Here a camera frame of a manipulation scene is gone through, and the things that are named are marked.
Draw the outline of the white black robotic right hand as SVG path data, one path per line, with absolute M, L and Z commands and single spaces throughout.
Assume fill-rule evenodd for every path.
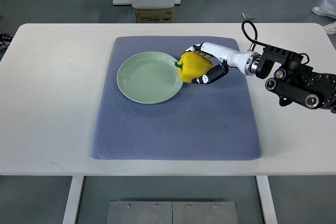
M 195 52 L 213 63 L 207 73 L 191 83 L 210 84 L 228 74 L 229 68 L 236 68 L 247 76 L 256 74 L 261 55 L 254 51 L 239 52 L 221 45 L 205 42 L 191 46 L 186 52 Z

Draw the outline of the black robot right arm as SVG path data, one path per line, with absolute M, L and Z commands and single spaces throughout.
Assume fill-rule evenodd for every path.
M 256 26 L 250 20 L 242 22 L 242 32 L 251 42 L 250 50 L 256 45 L 263 47 L 263 53 L 249 64 L 249 71 L 260 79 L 271 73 L 275 63 L 280 67 L 274 76 L 265 82 L 266 90 L 279 97 L 280 106 L 293 102 L 308 109 L 325 109 L 335 113 L 335 74 L 317 73 L 303 63 L 305 53 L 296 53 L 258 41 Z

